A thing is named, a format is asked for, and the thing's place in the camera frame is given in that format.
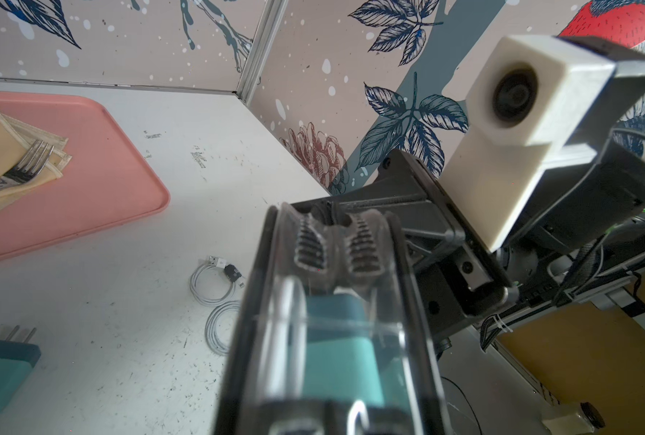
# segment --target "red bird illustration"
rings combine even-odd
[[[645,0],[592,0],[579,10],[560,36],[597,36],[645,53]],[[645,94],[620,119],[619,127],[645,132]],[[616,135],[619,144],[641,156],[643,143]]]

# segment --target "camera lens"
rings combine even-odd
[[[535,71],[522,69],[506,74],[496,86],[492,100],[496,117],[507,123],[521,122],[533,108],[536,94]]]

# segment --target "white table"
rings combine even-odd
[[[327,192],[232,95],[0,91],[101,103],[171,194],[162,213],[0,262],[0,337],[36,326],[42,351],[0,414],[0,434],[207,433],[225,359],[205,344],[211,308],[188,278],[209,255],[247,276],[266,209]]]

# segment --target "white plastic part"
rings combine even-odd
[[[525,67],[537,77],[536,99],[525,119],[508,125],[494,114],[492,97],[507,73]],[[564,154],[562,146],[614,69],[612,61],[551,36],[506,36],[496,46],[467,95],[470,130],[440,178],[490,252],[546,169],[592,159],[582,145]]]
[[[306,366],[306,299],[297,276],[284,278],[278,297],[272,298],[260,366],[260,399],[296,398],[303,390]],[[289,358],[289,326],[291,357]]]

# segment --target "yellow napkin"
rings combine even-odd
[[[54,146],[54,151],[49,161],[45,164],[40,174],[31,182],[0,190],[0,210],[28,193],[31,189],[61,178],[62,170],[71,160],[71,156],[63,151],[68,141],[67,138],[45,132],[0,113],[0,176],[18,163],[37,139]]]

